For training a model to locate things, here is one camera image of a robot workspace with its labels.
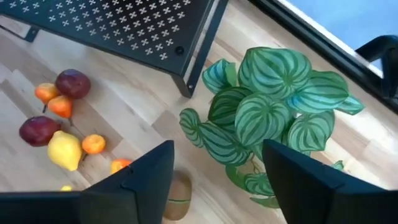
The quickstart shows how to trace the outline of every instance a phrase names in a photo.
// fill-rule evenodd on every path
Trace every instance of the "watermelon peperomia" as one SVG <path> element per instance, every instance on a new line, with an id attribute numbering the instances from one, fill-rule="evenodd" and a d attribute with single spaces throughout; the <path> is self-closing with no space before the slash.
<path id="1" fill-rule="evenodd" d="M 269 208 L 278 204 L 266 172 L 255 165 L 253 173 L 239 170 L 254 156 L 262 160 L 262 141 L 273 139 L 310 156 L 325 150 L 335 125 L 333 110 L 354 115 L 364 108 L 339 74 L 312 70 L 304 54 L 289 49 L 255 47 L 238 72 L 235 63 L 221 59 L 202 77 L 215 96 L 207 122 L 194 109 L 180 113 L 186 137 L 225 165 L 237 187 L 260 196 L 251 197 L 253 202 Z M 342 161 L 333 167 L 342 170 Z"/>

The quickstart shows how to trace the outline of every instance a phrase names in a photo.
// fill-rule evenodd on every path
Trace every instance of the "light wood floor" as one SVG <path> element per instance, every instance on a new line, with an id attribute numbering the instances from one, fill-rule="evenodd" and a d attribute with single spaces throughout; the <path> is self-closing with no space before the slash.
<path id="1" fill-rule="evenodd" d="M 220 58 L 239 62 L 247 48 L 259 45 L 299 50 L 315 69 L 336 71 L 243 0 L 229 3 L 206 65 Z M 108 138 L 108 151 L 89 156 L 77 172 L 52 164 L 46 148 L 29 147 L 17 132 L 42 109 L 33 94 L 35 86 L 54 81 L 67 68 L 86 73 L 93 82 L 90 94 L 75 102 L 75 127 L 69 131 L 79 137 L 98 132 Z M 313 157 L 327 164 L 342 159 L 347 173 L 396 189 L 397 116 L 347 82 L 366 109 L 356 116 L 337 111 L 326 151 Z M 173 139 L 175 166 L 189 172 L 194 188 L 190 211 L 179 223 L 285 223 L 280 210 L 251 202 L 249 195 L 229 182 L 223 166 L 185 139 L 178 125 L 180 110 L 192 107 L 204 118 L 211 97 L 201 81 L 188 100 L 180 96 L 169 76 L 153 69 L 46 32 L 29 44 L 0 30 L 0 190 L 59 190 L 63 185 L 84 189 L 109 175 L 115 157 L 136 159 L 165 139 Z"/>

